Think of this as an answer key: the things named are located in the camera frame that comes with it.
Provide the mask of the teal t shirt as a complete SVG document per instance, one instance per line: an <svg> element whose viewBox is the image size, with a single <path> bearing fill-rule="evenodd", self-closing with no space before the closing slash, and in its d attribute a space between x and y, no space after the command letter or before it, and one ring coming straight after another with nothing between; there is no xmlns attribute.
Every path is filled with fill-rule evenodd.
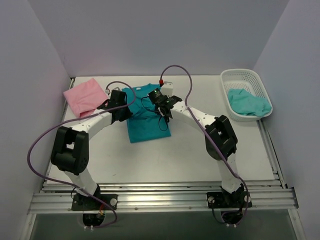
<svg viewBox="0 0 320 240"><path fill-rule="evenodd" d="M132 116L126 120L129 141L133 143L151 141L171 136L170 128L161 115L155 113L155 106L148 94L160 88L159 84L134 87L136 99L128 108Z"/></svg>

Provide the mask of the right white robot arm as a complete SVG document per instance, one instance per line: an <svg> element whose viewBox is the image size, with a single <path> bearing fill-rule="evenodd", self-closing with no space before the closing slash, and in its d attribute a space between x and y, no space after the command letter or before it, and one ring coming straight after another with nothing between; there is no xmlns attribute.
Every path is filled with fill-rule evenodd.
<svg viewBox="0 0 320 240"><path fill-rule="evenodd" d="M204 134L206 151L218 164L223 203L230 207L238 203L240 194L237 190L243 186L236 165L238 139L228 117L204 113L190 107L180 97L162 94L158 88L147 96L155 113L167 123L170 119L179 120Z"/></svg>

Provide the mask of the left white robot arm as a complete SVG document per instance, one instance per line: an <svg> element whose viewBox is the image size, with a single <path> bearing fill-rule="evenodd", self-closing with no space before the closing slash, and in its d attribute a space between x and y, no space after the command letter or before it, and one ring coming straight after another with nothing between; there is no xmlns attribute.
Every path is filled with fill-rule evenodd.
<svg viewBox="0 0 320 240"><path fill-rule="evenodd" d="M132 116L127 106L127 94L114 89L109 99L97 107L96 116L71 127L57 129L51 153L51 163L64 172L79 189L83 204L95 210L101 203L99 185L93 180L87 166L89 163L89 141L114 122L123 122Z"/></svg>

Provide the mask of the pink folded t shirt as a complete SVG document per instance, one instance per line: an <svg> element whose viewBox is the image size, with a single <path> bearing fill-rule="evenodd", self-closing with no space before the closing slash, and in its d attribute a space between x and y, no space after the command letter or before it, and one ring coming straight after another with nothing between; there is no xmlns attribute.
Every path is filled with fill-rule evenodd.
<svg viewBox="0 0 320 240"><path fill-rule="evenodd" d="M63 95L76 118L92 115L109 98L94 78L66 90Z"/></svg>

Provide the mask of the light turquoise shirt in basket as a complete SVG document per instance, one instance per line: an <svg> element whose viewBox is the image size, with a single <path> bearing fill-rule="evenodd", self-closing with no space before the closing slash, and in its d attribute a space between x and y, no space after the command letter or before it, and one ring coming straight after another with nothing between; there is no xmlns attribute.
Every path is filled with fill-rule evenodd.
<svg viewBox="0 0 320 240"><path fill-rule="evenodd" d="M231 109L239 115L264 117L272 110L267 99L254 96L243 88L231 88L227 98Z"/></svg>

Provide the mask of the white plastic basket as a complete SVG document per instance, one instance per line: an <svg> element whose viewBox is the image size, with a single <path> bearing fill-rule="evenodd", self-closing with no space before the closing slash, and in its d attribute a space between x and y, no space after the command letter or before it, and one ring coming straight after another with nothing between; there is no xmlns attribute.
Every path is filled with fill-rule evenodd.
<svg viewBox="0 0 320 240"><path fill-rule="evenodd" d="M268 117L273 106L259 75L250 69L227 69L220 74L224 104L237 122L255 122Z"/></svg>

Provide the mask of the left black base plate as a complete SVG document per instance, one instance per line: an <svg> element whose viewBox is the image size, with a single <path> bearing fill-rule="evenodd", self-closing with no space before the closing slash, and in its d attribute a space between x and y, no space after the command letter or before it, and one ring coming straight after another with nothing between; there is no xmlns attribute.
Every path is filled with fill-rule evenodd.
<svg viewBox="0 0 320 240"><path fill-rule="evenodd" d="M100 199L107 203L113 210L117 209L118 204L118 195L117 194L102 194ZM73 196L72 200L72 211L98 211L105 210L109 211L110 209L105 207L103 204L92 197L83 196L81 194L76 193Z"/></svg>

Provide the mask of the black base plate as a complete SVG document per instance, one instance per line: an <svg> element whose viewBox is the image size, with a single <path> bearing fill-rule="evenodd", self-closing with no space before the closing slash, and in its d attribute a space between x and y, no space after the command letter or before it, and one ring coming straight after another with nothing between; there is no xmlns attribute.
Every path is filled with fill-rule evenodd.
<svg viewBox="0 0 320 240"><path fill-rule="evenodd" d="M207 204L212 209L227 209L227 208L244 208L246 206L247 192L207 192Z"/></svg>
<svg viewBox="0 0 320 240"><path fill-rule="evenodd" d="M118 204L118 195L117 194L102 194L100 199L107 203L113 210L117 209ZM72 211L98 211L105 210L109 211L110 209L105 207L103 204L92 197L83 196L81 194L76 193L73 196L72 200Z"/></svg>

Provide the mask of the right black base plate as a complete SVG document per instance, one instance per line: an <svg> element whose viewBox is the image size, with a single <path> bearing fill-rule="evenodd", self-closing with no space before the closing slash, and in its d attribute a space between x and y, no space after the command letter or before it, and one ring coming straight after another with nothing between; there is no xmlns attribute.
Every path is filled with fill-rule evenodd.
<svg viewBox="0 0 320 240"><path fill-rule="evenodd" d="M227 209L227 208L244 208L246 206L247 192L207 192L207 204L212 209Z"/></svg>

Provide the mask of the aluminium rail frame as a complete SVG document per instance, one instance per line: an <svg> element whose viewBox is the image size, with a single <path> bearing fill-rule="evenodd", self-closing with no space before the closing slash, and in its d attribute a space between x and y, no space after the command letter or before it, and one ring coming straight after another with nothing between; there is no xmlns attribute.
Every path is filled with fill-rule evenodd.
<svg viewBox="0 0 320 240"><path fill-rule="evenodd" d="M217 182L104 184L104 192L118 195L118 222L94 231L71 210L71 189L47 184L32 198L22 239L303 240L295 190L285 184L264 124L257 127L274 179L247 183L253 206L238 227L222 225L219 210L208 207Z"/></svg>

